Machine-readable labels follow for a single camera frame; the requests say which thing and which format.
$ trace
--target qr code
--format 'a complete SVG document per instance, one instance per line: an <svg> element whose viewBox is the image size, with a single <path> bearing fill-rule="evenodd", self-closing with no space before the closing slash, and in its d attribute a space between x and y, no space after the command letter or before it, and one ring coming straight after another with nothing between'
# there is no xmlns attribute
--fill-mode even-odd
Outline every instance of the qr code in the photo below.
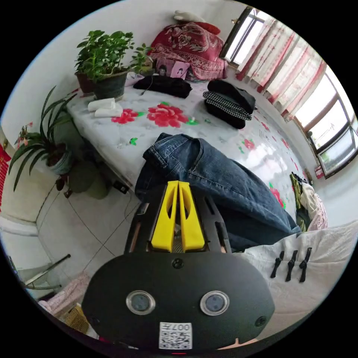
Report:
<svg viewBox="0 0 358 358"><path fill-rule="evenodd" d="M159 348L192 349L191 323L160 322Z"/></svg>

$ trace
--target green cloth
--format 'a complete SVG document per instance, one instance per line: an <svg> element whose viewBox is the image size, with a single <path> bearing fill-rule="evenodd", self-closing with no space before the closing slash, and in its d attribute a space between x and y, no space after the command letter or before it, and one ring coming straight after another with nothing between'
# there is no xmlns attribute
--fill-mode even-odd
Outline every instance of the green cloth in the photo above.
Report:
<svg viewBox="0 0 358 358"><path fill-rule="evenodd" d="M296 223L300 227L302 232L307 231L311 219L308 216L308 211L301 205L300 197L302 194L302 187L299 184L298 180L295 178L293 174L290 174L293 192L295 193L295 201L296 201Z"/></svg>

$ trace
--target dark green flower pot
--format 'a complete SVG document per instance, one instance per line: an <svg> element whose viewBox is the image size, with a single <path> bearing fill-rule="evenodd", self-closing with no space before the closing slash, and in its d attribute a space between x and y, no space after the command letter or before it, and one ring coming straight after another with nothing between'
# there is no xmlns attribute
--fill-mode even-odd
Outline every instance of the dark green flower pot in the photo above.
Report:
<svg viewBox="0 0 358 358"><path fill-rule="evenodd" d="M121 99L127 79L127 71L116 73L97 81L94 85L94 94L98 100L105 98Z"/></svg>

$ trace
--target red pillow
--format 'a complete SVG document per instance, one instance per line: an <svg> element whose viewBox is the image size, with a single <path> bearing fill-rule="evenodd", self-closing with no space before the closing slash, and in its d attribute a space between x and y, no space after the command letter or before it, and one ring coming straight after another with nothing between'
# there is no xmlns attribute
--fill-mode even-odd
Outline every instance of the red pillow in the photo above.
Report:
<svg viewBox="0 0 358 358"><path fill-rule="evenodd" d="M181 23L189 23L193 22L198 26L202 27L204 30L211 32L214 35L220 34L220 29L210 23L207 22L198 22L198 21L181 21Z"/></svg>

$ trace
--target window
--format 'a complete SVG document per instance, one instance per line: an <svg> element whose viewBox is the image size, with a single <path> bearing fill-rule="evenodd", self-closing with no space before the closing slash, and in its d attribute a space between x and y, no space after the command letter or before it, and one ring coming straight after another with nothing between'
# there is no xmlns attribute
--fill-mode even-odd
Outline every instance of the window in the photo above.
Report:
<svg viewBox="0 0 358 358"><path fill-rule="evenodd" d="M222 56L238 67L248 55L268 14L246 7L224 46ZM315 91L296 112L326 178L358 154L358 120L341 83L327 66Z"/></svg>
<svg viewBox="0 0 358 358"><path fill-rule="evenodd" d="M329 66L295 119L309 139L326 178L358 154L358 121L346 92Z"/></svg>
<svg viewBox="0 0 358 358"><path fill-rule="evenodd" d="M243 62L267 17L268 14L263 11L252 9L245 19L241 19L243 23L225 54L227 61L235 65L240 65Z"/></svg>

